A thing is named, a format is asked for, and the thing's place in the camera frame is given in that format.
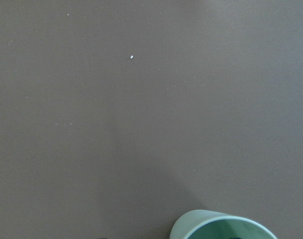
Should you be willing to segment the green cup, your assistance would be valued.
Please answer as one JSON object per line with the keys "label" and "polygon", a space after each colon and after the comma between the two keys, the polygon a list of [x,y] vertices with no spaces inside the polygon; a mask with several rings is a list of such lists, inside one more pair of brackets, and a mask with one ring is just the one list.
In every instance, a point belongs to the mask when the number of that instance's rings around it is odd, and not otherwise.
{"label": "green cup", "polygon": [[225,213],[192,210],[177,219],[170,239],[275,239],[263,225]]}

